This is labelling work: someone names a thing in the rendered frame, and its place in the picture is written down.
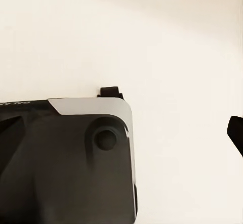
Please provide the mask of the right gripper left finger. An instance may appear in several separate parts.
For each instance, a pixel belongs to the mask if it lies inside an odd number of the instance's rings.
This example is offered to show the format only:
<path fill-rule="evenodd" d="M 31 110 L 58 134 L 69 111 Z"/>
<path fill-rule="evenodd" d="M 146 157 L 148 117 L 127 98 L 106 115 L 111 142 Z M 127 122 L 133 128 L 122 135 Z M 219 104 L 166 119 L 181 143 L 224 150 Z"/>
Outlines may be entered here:
<path fill-rule="evenodd" d="M 0 121 L 0 176 L 26 136 L 22 116 Z"/>

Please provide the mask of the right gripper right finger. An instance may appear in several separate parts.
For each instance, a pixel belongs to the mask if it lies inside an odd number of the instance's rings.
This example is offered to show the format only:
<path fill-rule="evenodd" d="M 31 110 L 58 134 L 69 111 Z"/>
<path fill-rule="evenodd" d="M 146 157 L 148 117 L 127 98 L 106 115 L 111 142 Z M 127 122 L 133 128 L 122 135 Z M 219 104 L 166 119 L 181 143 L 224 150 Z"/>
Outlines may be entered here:
<path fill-rule="evenodd" d="M 228 124 L 227 135 L 243 156 L 243 118 L 231 116 Z"/>

